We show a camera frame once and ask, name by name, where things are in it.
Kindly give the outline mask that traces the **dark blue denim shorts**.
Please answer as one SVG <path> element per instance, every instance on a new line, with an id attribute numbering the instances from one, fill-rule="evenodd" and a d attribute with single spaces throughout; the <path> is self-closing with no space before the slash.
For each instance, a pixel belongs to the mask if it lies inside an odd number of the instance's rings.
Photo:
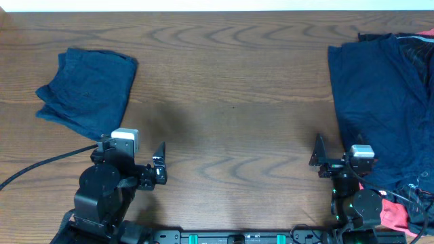
<path id="1" fill-rule="evenodd" d="M 36 117 L 98 141 L 120 127 L 137 68 L 124 54 L 69 48 L 53 80 L 35 92 L 45 102 Z"/>

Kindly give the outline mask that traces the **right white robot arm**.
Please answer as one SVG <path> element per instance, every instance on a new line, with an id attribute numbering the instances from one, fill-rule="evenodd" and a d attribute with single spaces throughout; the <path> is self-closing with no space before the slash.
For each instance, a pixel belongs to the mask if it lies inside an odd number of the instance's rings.
<path id="1" fill-rule="evenodd" d="M 327 156 L 321 135 L 316 135 L 309 161 L 320 178 L 332 180 L 331 213 L 337 224 L 321 235 L 323 243 L 377 242 L 374 228 L 381 223 L 382 197 L 362 189 L 360 178 L 372 172 L 374 151 L 370 145 L 355 144 L 340 159 Z"/>

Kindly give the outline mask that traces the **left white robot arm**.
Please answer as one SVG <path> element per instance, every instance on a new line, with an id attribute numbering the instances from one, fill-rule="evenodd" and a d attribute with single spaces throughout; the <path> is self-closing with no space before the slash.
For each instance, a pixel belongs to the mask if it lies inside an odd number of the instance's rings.
<path id="1" fill-rule="evenodd" d="M 125 215 L 137 190 L 166 184 L 166 145 L 159 145 L 148 165 L 135 163 L 134 146 L 134 140 L 119 138 L 97 144 L 93 165 L 79 178 L 75 207 L 64 215 L 53 244 L 153 243 L 152 229 L 125 220 Z"/>

